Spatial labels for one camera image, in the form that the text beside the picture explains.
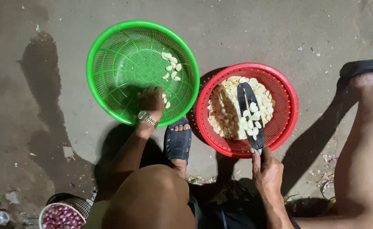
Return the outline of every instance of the watch face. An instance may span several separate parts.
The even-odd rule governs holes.
[[[145,120],[147,117],[148,117],[148,113],[144,110],[138,113],[138,119],[140,120]]]

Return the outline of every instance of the thigh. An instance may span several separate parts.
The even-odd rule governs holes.
[[[104,228],[194,228],[187,182],[166,165],[135,171],[119,187]]]

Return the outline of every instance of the colander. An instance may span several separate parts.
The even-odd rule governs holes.
[[[163,80],[171,53],[182,64],[181,81]],[[171,106],[164,109],[158,127],[172,124],[193,106],[199,92],[199,70],[192,51],[174,32],[147,21],[126,21],[104,31],[93,43],[86,62],[90,91],[97,103],[122,123],[137,121],[137,93],[161,86]]]
[[[196,118],[199,131],[206,142],[216,151],[235,158],[251,158],[250,143],[245,140],[229,140],[216,134],[209,124],[210,94],[213,89],[230,76],[256,78],[275,100],[273,118],[264,127],[265,145],[277,149],[290,136],[298,119],[298,98],[290,81],[278,70],[259,63],[232,65],[217,73],[204,86],[197,102]]]

